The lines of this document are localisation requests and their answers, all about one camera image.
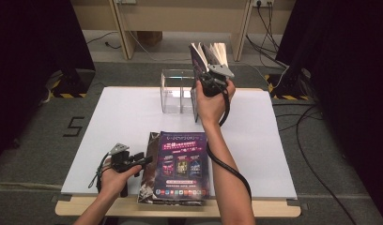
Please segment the brown cardboard box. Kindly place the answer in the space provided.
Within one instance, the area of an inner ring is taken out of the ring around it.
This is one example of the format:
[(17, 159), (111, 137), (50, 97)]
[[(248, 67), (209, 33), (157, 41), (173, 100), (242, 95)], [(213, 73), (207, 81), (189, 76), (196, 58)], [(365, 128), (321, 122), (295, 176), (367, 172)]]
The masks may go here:
[(162, 41), (162, 31), (138, 31), (137, 36), (147, 46), (155, 46)]

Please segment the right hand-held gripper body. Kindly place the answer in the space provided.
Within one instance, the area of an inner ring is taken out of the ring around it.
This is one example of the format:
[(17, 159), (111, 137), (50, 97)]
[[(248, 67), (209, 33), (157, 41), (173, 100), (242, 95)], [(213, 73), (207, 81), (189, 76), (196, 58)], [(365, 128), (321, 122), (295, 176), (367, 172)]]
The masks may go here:
[(234, 78), (234, 73), (227, 65), (209, 65), (207, 70), (198, 76), (206, 97), (214, 97), (227, 88), (227, 81)]

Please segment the grey tape patch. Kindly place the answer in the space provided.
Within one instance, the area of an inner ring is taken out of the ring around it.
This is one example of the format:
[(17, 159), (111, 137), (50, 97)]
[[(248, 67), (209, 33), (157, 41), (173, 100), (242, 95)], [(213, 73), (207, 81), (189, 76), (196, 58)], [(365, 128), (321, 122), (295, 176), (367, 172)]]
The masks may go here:
[(66, 195), (66, 194), (57, 194), (57, 195), (53, 195), (52, 198), (51, 198), (51, 202), (52, 203), (57, 203), (59, 201), (63, 201), (63, 202), (69, 202), (70, 199), (71, 199), (72, 195)]
[(306, 202), (301, 202), (300, 200), (287, 200), (288, 206), (298, 206), (301, 210), (308, 210), (309, 205)]

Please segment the beige wooden desk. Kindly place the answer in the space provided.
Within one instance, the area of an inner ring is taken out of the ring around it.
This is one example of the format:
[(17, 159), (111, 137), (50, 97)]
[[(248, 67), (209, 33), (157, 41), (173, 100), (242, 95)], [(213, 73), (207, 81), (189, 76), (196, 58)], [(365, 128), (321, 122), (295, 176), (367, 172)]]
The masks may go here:
[(70, 0), (84, 30), (119, 33), (125, 59), (133, 57), (137, 31), (226, 33), (233, 58), (242, 57), (247, 35), (264, 34), (265, 24), (281, 35), (296, 0), (274, 0), (255, 9), (253, 0)]

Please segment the person's right hand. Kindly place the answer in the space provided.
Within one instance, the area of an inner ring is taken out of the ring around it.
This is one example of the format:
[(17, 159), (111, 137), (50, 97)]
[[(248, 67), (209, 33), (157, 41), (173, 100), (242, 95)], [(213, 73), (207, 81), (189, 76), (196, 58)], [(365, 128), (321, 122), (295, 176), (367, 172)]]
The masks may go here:
[(196, 82), (197, 111), (204, 126), (211, 124), (218, 125), (220, 123), (220, 119), (226, 111), (226, 104), (231, 102), (235, 92), (236, 87), (234, 83), (228, 80), (225, 92), (225, 94), (228, 96), (228, 100), (225, 100), (223, 95), (207, 97), (203, 92), (203, 86), (201, 82)]

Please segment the person's left hand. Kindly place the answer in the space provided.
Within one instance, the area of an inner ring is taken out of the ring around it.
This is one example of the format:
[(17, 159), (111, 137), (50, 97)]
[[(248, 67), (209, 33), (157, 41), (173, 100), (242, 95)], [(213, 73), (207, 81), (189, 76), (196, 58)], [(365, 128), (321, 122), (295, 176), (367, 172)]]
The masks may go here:
[(130, 177), (142, 170), (141, 165), (136, 165), (125, 172), (116, 172), (112, 168), (105, 168), (101, 177), (100, 195), (106, 197), (118, 196), (127, 184)]

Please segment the light wooden table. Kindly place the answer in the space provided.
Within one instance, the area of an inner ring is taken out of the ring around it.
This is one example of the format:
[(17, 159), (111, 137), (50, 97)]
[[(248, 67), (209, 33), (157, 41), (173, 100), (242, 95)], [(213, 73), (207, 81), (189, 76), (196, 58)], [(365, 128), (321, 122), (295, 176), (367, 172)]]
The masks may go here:
[[(143, 204), (137, 201), (141, 180), (131, 178), (128, 182), (129, 197), (115, 201), (109, 213), (115, 217), (166, 217), (166, 218), (215, 218), (219, 211), (213, 200), (202, 206), (172, 206)], [(57, 203), (55, 212), (59, 216), (79, 216), (91, 204), (96, 195), (72, 195), (69, 202)], [(287, 200), (280, 198), (256, 199), (253, 197), (253, 211), (258, 218), (296, 218), (300, 214), (298, 206), (288, 206)]]

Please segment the black curtain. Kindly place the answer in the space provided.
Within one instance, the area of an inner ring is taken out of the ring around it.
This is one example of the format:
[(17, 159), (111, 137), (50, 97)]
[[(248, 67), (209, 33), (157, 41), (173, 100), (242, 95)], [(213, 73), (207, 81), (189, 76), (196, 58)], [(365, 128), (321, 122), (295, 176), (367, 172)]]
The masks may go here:
[(0, 156), (56, 71), (95, 68), (70, 0), (0, 0)]
[(296, 0), (278, 60), (307, 69), (345, 154), (383, 217), (383, 0)]

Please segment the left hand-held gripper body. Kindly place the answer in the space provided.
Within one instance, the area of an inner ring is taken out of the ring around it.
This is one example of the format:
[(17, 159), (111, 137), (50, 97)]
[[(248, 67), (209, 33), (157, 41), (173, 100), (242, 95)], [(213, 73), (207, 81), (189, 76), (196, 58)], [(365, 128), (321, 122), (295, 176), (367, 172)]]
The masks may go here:
[(110, 151), (112, 167), (118, 173), (126, 171), (127, 166), (130, 164), (130, 152), (128, 149), (129, 147), (127, 145), (117, 143)]

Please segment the white table board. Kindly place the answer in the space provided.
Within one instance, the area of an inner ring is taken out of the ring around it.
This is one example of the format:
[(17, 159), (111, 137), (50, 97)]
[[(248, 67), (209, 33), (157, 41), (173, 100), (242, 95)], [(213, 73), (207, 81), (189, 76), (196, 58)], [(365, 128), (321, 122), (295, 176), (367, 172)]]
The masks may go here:
[[(135, 154), (146, 150), (151, 132), (201, 129), (191, 113), (162, 112), (158, 87), (106, 87), (61, 192), (95, 195), (90, 182), (103, 156), (117, 143)], [(297, 197), (268, 92), (238, 89), (222, 135), (255, 199)]]

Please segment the clear acrylic file holder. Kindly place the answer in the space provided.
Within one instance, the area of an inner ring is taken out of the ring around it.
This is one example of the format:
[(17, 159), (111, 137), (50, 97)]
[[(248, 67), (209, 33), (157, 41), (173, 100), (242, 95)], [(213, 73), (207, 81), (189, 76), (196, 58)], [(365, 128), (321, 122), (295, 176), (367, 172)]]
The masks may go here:
[(161, 71), (161, 110), (163, 113), (193, 113), (194, 73), (189, 69)]

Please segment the black hazard-striped stand base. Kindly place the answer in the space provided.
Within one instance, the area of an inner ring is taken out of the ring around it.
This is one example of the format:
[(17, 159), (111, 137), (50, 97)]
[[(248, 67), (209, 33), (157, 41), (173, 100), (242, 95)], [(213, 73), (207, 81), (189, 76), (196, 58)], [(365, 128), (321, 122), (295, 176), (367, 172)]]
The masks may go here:
[(286, 71), (279, 74), (269, 73), (264, 76), (268, 83), (268, 92), (272, 98), (286, 100), (308, 100), (308, 95), (300, 81), (291, 83)]
[(53, 98), (84, 98), (96, 71), (90, 69), (76, 69), (74, 75), (61, 73), (51, 89)]

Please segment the white picture-grid magazine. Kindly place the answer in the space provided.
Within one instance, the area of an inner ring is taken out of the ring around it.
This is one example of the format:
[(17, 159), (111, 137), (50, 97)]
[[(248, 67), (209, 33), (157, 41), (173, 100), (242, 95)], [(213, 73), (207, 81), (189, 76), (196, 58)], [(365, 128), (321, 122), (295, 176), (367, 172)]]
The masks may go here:
[(224, 43), (202, 44), (206, 66), (209, 72), (233, 78), (234, 74), (228, 67), (226, 46)]

